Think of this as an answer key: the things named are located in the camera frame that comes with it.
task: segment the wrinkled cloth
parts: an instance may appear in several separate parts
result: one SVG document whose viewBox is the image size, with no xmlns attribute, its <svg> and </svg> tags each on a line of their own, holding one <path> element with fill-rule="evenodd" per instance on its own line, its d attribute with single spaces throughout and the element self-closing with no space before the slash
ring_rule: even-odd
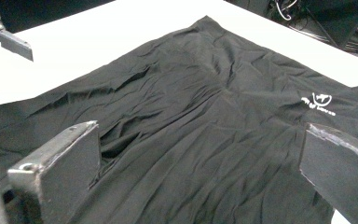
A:
<svg viewBox="0 0 358 224">
<path fill-rule="evenodd" d="M 299 172 L 305 126 L 358 138 L 358 87 L 205 17 L 0 105 L 0 185 L 11 165 L 89 120 L 100 125 L 101 178 L 75 223 L 330 223 L 333 208 Z"/>
</svg>

